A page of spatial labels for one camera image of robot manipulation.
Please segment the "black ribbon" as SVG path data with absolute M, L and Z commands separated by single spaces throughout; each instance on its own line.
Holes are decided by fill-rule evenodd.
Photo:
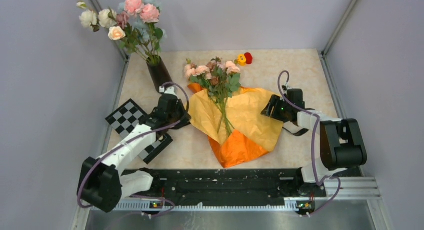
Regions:
M 292 136 L 295 136 L 295 137 L 301 137 L 301 136 L 303 136 L 303 135 L 305 135 L 306 133 L 309 132 L 309 130 L 306 129 L 306 128 L 299 129 L 296 132 L 290 131 L 289 129 L 287 129 L 285 127 L 283 127 L 282 129 L 285 130 L 286 132 L 288 132 L 289 134 L 291 134 Z

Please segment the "orange yellow wrapping paper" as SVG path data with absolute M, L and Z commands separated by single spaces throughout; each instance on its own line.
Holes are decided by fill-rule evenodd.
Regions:
M 232 133 L 228 135 L 222 113 L 208 97 L 208 92 L 198 83 L 191 83 L 188 88 L 193 92 L 189 99 L 190 122 L 208 136 L 212 151 L 223 168 L 253 161 L 275 149 L 284 124 L 261 114 L 273 92 L 241 87 L 229 98 L 225 110 Z

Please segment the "orange paper bouquet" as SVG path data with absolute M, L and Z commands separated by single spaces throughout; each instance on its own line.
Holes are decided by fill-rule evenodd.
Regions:
M 199 84 L 207 90 L 208 97 L 221 112 L 218 128 L 225 127 L 225 133 L 230 136 L 235 127 L 228 119 L 226 106 L 240 88 L 241 69 L 234 61 L 223 62 L 220 57 L 211 59 L 206 65 L 197 65 L 187 58 L 184 75 L 190 83 Z

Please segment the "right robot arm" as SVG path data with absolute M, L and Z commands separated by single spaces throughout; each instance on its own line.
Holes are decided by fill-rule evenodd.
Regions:
M 359 123 L 353 118 L 330 117 L 306 108 L 301 89 L 288 89 L 283 96 L 272 95 L 261 115 L 300 128 L 298 136 L 311 131 L 311 164 L 298 169 L 293 190 L 307 196 L 314 184 L 349 168 L 363 166 L 368 155 Z

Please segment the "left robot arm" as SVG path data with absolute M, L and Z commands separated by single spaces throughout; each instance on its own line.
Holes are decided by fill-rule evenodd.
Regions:
M 82 164 L 77 188 L 77 204 L 81 208 L 96 207 L 111 212 L 118 203 L 134 194 L 144 192 L 154 197 L 160 192 L 160 183 L 144 171 L 124 174 L 136 158 L 152 160 L 158 156 L 160 139 L 170 129 L 189 124 L 191 117 L 181 99 L 169 91 L 162 93 L 158 105 L 142 119 L 133 131 L 111 151 L 97 157 L 88 157 Z

